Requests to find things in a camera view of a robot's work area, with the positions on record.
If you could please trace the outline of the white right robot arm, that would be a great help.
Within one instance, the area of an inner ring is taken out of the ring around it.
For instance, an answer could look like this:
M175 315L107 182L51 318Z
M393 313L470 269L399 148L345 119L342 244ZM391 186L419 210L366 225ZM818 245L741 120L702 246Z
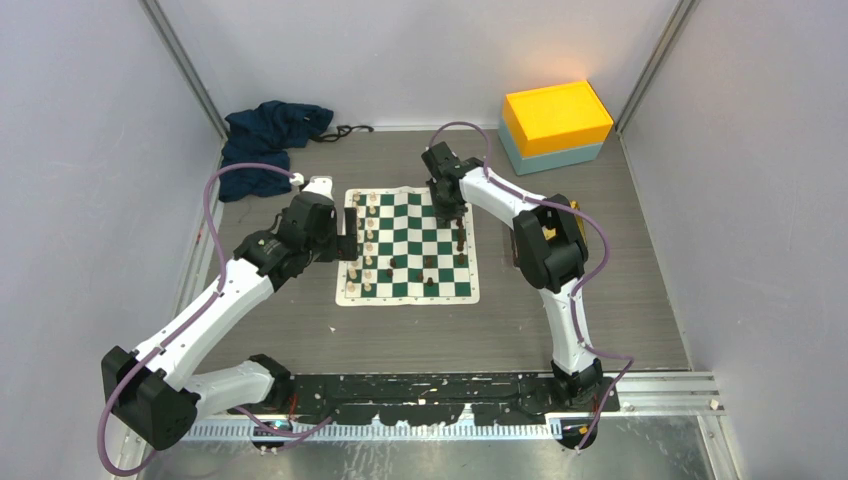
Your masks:
M459 158L444 142L427 148L422 160L438 219L450 223L474 206L510 228L518 268L540 294L547 315L556 400L567 410L582 409L598 389L603 369L589 347L578 285L589 257L585 234L575 214L554 206L568 199L532 194L486 169L479 159Z

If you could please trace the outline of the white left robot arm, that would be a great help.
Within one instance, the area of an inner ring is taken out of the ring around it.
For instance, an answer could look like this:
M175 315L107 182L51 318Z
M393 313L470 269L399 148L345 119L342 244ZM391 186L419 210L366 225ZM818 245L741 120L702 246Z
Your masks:
M339 213L328 176L314 176L273 226L248 235L222 274L175 319L135 349L113 347L101 361L109 414L156 451L198 420L238 407L277 413L294 396L288 369L264 354L197 374L212 348L253 308L314 262L353 259L356 212Z

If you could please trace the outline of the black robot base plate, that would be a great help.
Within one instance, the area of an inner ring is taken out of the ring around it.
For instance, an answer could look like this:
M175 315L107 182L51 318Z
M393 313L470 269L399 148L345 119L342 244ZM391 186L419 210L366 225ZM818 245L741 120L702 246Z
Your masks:
M594 442L598 412L620 409L612 380L567 396L547 373L299 375L249 411L311 440L555 440Z

